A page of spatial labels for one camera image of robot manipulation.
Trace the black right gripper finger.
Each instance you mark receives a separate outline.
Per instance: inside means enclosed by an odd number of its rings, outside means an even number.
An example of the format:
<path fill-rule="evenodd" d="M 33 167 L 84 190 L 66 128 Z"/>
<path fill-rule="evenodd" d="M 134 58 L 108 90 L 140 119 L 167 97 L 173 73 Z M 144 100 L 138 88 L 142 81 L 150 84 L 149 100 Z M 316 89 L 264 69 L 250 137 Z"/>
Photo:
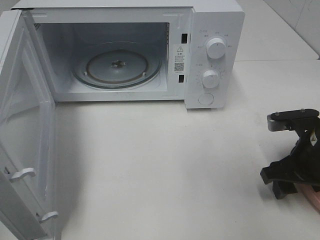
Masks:
<path fill-rule="evenodd" d="M 273 181 L 320 185 L 320 154 L 318 152 L 292 153 L 262 168 L 260 176 L 265 184 Z"/>
<path fill-rule="evenodd" d="M 288 180 L 273 180 L 272 191 L 277 200 L 281 200 L 287 195 L 296 194 L 298 192 L 295 182 Z"/>

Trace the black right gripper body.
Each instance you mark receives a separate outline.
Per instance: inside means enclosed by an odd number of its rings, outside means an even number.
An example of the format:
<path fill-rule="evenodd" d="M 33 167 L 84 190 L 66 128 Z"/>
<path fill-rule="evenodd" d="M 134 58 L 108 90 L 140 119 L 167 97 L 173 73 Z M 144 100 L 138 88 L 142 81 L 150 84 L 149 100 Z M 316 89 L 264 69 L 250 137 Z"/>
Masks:
<path fill-rule="evenodd" d="M 299 139 L 291 151 L 296 163 L 320 162 L 320 119 L 299 118 L 292 121 L 292 129 Z"/>

